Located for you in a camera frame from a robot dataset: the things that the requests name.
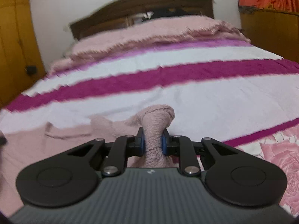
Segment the floral striped bed sheet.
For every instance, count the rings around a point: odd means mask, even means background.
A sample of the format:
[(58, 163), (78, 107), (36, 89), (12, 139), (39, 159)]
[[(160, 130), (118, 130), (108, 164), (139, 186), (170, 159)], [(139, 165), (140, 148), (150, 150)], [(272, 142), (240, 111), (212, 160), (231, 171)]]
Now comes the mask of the floral striped bed sheet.
[(172, 43), (47, 75), (1, 111), (1, 212), (22, 206), (21, 169), (95, 138), (146, 107), (175, 112), (169, 132), (210, 136), (276, 164), (298, 215), (298, 63), (244, 41)]

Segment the pink folded blanket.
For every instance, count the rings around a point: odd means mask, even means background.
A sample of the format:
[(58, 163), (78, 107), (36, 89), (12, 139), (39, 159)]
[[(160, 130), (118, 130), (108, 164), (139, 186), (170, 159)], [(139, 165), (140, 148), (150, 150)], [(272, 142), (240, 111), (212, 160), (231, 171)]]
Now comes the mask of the pink folded blanket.
[(78, 41), (71, 53), (54, 61), (49, 70), (61, 71), (99, 61), (105, 57), (155, 43), (232, 39), (249, 42), (232, 24), (206, 16), (181, 16), (154, 19), (131, 27), (101, 32)]

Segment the black wardrobe knob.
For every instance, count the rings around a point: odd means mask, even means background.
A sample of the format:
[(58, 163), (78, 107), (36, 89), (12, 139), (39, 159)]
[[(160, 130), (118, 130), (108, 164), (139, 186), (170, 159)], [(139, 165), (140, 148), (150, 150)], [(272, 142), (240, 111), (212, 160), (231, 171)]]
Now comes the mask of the black wardrobe knob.
[(37, 67), (30, 65), (26, 67), (26, 74), (29, 76), (35, 75), (37, 73)]

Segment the yellow wooden wardrobe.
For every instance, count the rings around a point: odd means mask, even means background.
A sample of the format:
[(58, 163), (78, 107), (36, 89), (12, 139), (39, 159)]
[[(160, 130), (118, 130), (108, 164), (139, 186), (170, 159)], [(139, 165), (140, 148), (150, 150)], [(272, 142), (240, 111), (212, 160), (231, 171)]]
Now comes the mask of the yellow wooden wardrobe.
[[(37, 73), (26, 74), (27, 66)], [(29, 0), (1, 0), (1, 107), (46, 75)]]

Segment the dark wooden headboard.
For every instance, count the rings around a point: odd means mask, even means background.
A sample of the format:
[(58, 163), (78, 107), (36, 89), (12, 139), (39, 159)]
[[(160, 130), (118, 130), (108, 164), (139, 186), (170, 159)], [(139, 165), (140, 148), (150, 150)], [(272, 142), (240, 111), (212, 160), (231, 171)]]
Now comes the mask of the dark wooden headboard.
[(115, 0), (97, 11), (71, 22), (73, 38), (80, 40), (93, 34), (133, 25), (136, 14), (166, 8), (181, 8), (214, 18), (213, 0)]

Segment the wooden side cabinet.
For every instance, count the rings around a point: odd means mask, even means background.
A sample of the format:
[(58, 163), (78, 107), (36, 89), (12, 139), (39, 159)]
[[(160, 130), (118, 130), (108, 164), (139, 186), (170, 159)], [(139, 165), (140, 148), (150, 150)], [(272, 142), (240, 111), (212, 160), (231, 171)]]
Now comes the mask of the wooden side cabinet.
[(254, 46), (298, 62), (298, 13), (240, 7), (243, 34)]

